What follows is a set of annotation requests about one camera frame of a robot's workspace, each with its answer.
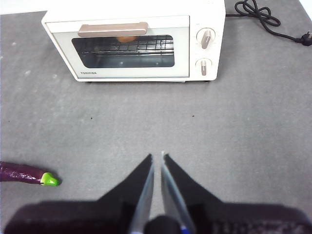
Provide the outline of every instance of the gray surface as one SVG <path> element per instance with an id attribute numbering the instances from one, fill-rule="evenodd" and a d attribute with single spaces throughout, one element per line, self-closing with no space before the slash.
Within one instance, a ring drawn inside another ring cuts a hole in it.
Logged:
<path id="1" fill-rule="evenodd" d="M 312 28 L 297 1 L 258 1 L 281 32 Z M 1 16 L 1 159 L 51 168 L 63 183 L 1 183 L 2 227 L 26 203 L 96 199 L 162 150 L 225 201 L 282 203 L 312 217 L 312 47 L 227 19 L 216 81 L 80 83 L 43 14 Z M 159 172 L 152 216 L 163 211 Z"/>

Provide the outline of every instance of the toaster oven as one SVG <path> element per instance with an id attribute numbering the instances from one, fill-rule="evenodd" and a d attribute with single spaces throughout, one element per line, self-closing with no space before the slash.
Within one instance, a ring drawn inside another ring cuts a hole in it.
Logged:
<path id="1" fill-rule="evenodd" d="M 49 10 L 42 25 L 77 81 L 216 79 L 223 0 L 91 1 L 66 9 Z"/>

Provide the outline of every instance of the oven door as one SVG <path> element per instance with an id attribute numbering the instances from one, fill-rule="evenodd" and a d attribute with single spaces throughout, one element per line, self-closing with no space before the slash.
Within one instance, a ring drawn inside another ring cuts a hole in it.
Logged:
<path id="1" fill-rule="evenodd" d="M 188 77 L 189 25 L 189 16 L 47 23 L 77 79 L 99 81 Z"/>

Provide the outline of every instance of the purple eggplant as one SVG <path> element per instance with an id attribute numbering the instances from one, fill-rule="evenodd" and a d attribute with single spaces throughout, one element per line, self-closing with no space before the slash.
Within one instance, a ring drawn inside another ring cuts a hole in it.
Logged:
<path id="1" fill-rule="evenodd" d="M 57 186 L 59 184 L 59 181 L 50 172 L 10 162 L 0 162 L 0 181 L 19 181 L 49 186 Z"/>

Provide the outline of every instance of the power cord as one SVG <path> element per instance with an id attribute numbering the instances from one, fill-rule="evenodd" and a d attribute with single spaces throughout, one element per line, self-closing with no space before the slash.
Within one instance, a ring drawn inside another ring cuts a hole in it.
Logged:
<path id="1" fill-rule="evenodd" d="M 248 3 L 249 0 L 244 0 L 244 1 L 239 1 L 235 4 L 235 10 L 238 12 L 238 14 L 226 14 L 226 17 L 253 17 L 253 18 L 257 18 L 260 20 L 262 26 L 265 28 L 265 30 L 267 30 L 267 32 L 275 35 L 275 36 L 279 36 L 279 37 L 283 37 L 283 38 L 287 38 L 289 40 L 292 40 L 296 43 L 301 43 L 305 46 L 310 46 L 312 45 L 312 34 L 310 32 L 304 34 L 301 38 L 294 38 L 285 34 L 281 34 L 281 33 L 277 33 L 273 30 L 271 30 L 270 28 L 268 28 L 268 24 L 278 27 L 281 25 L 281 21 L 272 16 L 272 12 L 270 10 L 270 8 L 268 7 L 262 7 L 262 8 L 258 8 L 258 4 L 256 2 L 256 0 L 252 0 L 253 1 L 253 6 L 251 4 Z M 246 12 L 241 11 L 238 6 L 242 5 L 243 9 Z"/>

